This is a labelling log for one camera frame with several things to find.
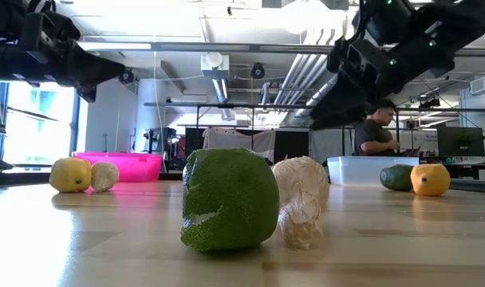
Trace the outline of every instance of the man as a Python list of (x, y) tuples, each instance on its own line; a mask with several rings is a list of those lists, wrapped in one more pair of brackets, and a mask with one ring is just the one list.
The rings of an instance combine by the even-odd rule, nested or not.
[(356, 155), (395, 155), (399, 143), (392, 134), (384, 129), (392, 122), (396, 105), (384, 100), (374, 106), (366, 120), (358, 123), (354, 132), (354, 151)]

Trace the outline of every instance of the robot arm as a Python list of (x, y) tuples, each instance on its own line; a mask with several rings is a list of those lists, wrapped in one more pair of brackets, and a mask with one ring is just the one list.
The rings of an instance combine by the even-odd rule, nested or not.
[(54, 81), (74, 87), (88, 102), (97, 85), (126, 72), (119, 63), (85, 52), (73, 22), (58, 13), (54, 1), (0, 0), (0, 81), (26, 81), (33, 86)]
[(418, 10), (407, 0), (361, 1), (356, 19), (355, 35), (337, 40), (328, 56), (337, 83), (310, 113), (313, 129), (357, 121), (369, 106), (422, 73), (439, 77), (453, 70), (455, 52), (485, 34), (485, 0)]

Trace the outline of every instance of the computer monitor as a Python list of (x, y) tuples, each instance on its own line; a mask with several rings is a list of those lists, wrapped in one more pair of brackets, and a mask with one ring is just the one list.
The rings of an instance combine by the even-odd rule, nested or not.
[(437, 128), (437, 147), (441, 157), (484, 156), (482, 128)]

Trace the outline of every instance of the wooden table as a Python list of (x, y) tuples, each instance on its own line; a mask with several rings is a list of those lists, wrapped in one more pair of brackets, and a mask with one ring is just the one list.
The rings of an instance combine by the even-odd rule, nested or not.
[(331, 186), (325, 237), (199, 254), (179, 239), (179, 182), (59, 195), (0, 189), (0, 286), (485, 286), (485, 194)]

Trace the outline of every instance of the pink plastic tub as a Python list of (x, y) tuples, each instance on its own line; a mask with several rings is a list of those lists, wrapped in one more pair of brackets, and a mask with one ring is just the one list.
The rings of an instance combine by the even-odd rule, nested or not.
[(120, 172), (119, 182), (146, 183), (157, 181), (160, 177), (161, 155), (111, 152), (75, 152), (74, 157), (94, 163), (113, 163)]

